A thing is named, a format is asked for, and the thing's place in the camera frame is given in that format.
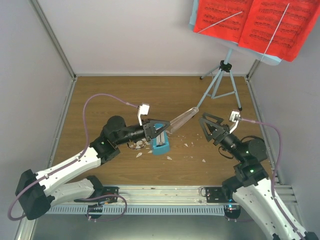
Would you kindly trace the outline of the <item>blue metronome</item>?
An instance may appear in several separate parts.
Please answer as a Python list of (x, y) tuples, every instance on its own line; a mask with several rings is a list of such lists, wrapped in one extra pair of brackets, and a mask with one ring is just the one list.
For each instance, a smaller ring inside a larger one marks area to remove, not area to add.
[(152, 154), (159, 156), (170, 151), (170, 144), (167, 133), (163, 131), (156, 138), (151, 139)]

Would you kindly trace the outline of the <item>clear plastic metronome cover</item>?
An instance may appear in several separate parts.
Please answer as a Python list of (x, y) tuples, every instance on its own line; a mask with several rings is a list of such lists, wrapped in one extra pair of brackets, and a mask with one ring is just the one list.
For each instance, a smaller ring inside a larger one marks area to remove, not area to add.
[(199, 112), (198, 107), (192, 107), (189, 110), (183, 112), (176, 118), (170, 121), (170, 126), (166, 132), (170, 135), (174, 134), (183, 125), (185, 125), (191, 118), (193, 118)]

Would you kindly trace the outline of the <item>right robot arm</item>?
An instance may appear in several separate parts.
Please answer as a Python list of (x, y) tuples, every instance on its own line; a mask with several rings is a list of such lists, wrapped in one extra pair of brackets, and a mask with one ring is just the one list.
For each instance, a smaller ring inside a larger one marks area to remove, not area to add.
[(238, 161), (235, 175), (222, 183), (223, 200), (240, 205), (270, 240), (317, 240), (316, 233), (307, 231), (288, 210), (275, 190), (275, 177), (262, 166), (268, 158), (265, 141), (257, 136), (243, 141), (234, 135), (242, 120), (239, 111), (232, 111), (229, 120), (232, 126), (209, 113), (199, 119), (206, 140)]

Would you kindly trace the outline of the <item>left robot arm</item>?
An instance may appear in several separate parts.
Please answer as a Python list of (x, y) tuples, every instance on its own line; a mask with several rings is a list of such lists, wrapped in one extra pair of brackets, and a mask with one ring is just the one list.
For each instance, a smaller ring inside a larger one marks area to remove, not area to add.
[(72, 200), (98, 202), (103, 197), (103, 189), (97, 178), (88, 177), (75, 186), (68, 184), (68, 181), (111, 161), (120, 154), (120, 145), (143, 139), (153, 140), (170, 125), (166, 120), (147, 118), (127, 126), (123, 117), (112, 116), (103, 126), (99, 137), (81, 152), (45, 170), (33, 172), (28, 169), (20, 175), (15, 201), (23, 209), (21, 217), (35, 220), (54, 205)]

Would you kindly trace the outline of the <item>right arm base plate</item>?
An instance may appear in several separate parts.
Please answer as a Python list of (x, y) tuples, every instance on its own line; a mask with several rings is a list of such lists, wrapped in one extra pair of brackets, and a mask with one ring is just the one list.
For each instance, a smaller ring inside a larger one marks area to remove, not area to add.
[(222, 186), (205, 187), (207, 203), (234, 203), (232, 192)]

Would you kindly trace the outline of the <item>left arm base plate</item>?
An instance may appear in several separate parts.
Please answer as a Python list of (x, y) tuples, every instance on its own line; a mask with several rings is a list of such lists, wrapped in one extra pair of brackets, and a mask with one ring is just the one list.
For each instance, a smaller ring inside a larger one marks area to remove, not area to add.
[(108, 197), (101, 197), (97, 199), (97, 203), (93, 205), (88, 205), (87, 214), (90, 217), (96, 218), (96, 219), (101, 217), (102, 216), (101, 214), (95, 217), (93, 217), (93, 215), (96, 213), (102, 213), (105, 205), (117, 203), (118, 197), (116, 197), (115, 195), (117, 195), (118, 193), (119, 193), (119, 187), (105, 186), (103, 188), (101, 195), (102, 196), (108, 195)]

